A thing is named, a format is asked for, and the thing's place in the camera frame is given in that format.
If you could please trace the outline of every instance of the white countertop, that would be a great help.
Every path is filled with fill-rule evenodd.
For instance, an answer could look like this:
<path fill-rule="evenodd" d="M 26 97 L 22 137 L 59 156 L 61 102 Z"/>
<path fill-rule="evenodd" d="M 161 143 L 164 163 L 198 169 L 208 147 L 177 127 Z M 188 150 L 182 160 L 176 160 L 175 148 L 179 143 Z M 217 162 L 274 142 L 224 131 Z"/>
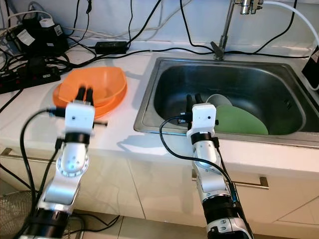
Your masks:
<path fill-rule="evenodd" d="M 82 62 L 90 55 L 76 49 L 68 54 L 74 63 Z M 174 160 L 183 162 L 169 155 L 162 146 L 160 137 L 154 133 L 136 132 L 133 129 L 137 112 L 147 87 L 157 57 L 181 57 L 211 59 L 211 55 L 198 56 L 190 53 L 146 53 L 131 55 L 116 60 L 102 60 L 93 66 L 121 67 L 127 76 L 128 92 L 122 103 L 100 118 L 108 121 L 108 127 L 95 126 L 91 137 L 90 153 L 98 155 L 125 155 L 127 158 L 144 160 Z M 301 69 L 305 64 L 302 59 L 280 59 L 263 56 L 227 55 L 225 60 L 279 62 L 289 64 L 299 78 L 305 81 Z M 5 147 L 18 147 L 19 135 L 26 119 L 39 109 L 53 106 L 52 92 L 61 82 L 24 89 L 23 92 L 0 114 L 0 144 Z M 15 93 L 0 95 L 0 106 L 4 105 Z M 49 118 L 47 115 L 37 117 L 28 127 L 25 144 L 28 149 L 41 149 L 51 152 L 54 142 L 63 134 L 64 121 Z M 165 136 L 168 145 L 177 153 L 191 156 L 190 142 L 185 136 Z M 220 140 L 220 149 L 227 168 L 256 173 L 294 174 L 319 177 L 319 150 L 313 148 L 283 146 L 265 143 L 253 143 L 235 140 Z"/>

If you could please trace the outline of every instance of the stainless steel sink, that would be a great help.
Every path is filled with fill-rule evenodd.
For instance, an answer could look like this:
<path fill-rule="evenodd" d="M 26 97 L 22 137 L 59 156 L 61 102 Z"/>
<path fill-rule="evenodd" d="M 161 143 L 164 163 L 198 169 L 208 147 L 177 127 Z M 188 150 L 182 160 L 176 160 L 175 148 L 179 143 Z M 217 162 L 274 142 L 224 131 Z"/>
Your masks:
<path fill-rule="evenodd" d="M 186 95 L 222 94 L 257 118 L 269 135 L 217 132 L 224 139 L 319 147 L 319 107 L 287 64 L 158 58 L 134 129 L 158 132 L 160 123 L 185 111 Z M 165 133 L 185 134 L 167 124 Z"/>

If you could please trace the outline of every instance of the power adapter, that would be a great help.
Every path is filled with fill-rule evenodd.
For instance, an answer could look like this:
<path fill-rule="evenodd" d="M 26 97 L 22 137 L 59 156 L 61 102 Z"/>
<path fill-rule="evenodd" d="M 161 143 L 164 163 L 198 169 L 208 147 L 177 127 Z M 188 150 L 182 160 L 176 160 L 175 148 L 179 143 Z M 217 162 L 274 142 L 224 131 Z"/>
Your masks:
<path fill-rule="evenodd" d="M 127 44 L 126 41 L 99 41 L 92 48 L 96 54 L 126 54 Z"/>

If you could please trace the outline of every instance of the orange plate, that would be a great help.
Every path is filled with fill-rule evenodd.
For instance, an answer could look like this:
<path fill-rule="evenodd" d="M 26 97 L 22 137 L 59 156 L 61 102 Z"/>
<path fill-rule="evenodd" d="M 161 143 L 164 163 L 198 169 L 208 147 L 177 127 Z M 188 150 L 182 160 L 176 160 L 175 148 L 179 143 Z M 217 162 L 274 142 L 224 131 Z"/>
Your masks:
<path fill-rule="evenodd" d="M 55 90 L 53 91 L 53 102 L 54 102 L 55 106 L 57 106 L 57 107 L 66 107 L 66 105 L 69 102 L 66 102 L 66 101 L 59 99 L 58 96 L 59 96 L 60 89 L 61 89 L 61 84 L 58 85 L 55 88 Z M 108 103 L 106 103 L 103 106 L 95 107 L 94 119 L 100 118 L 100 117 L 106 115 L 109 111 L 115 109 L 124 99 L 126 92 L 127 92 L 127 84 L 125 84 L 124 89 L 119 94 L 117 94 L 115 97 L 110 99 Z"/>
<path fill-rule="evenodd" d="M 126 87 L 126 77 L 119 67 L 91 67 L 73 70 L 61 84 L 58 98 L 64 102 L 75 99 L 78 89 L 93 88 L 94 106 L 104 106 Z"/>

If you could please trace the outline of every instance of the floor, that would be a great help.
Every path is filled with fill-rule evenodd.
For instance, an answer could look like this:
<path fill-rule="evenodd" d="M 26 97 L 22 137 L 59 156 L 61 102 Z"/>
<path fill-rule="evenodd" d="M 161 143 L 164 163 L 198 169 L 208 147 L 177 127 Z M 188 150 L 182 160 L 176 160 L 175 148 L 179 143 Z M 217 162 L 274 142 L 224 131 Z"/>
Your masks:
<path fill-rule="evenodd" d="M 106 222 L 115 216 L 95 214 Z M 103 225 L 95 219 L 85 217 L 89 228 L 99 229 Z M 120 217 L 111 228 L 99 232 L 85 232 L 83 239 L 207 239 L 206 229 L 185 225 L 154 222 L 145 219 Z M 255 235 L 255 239 L 288 239 Z"/>

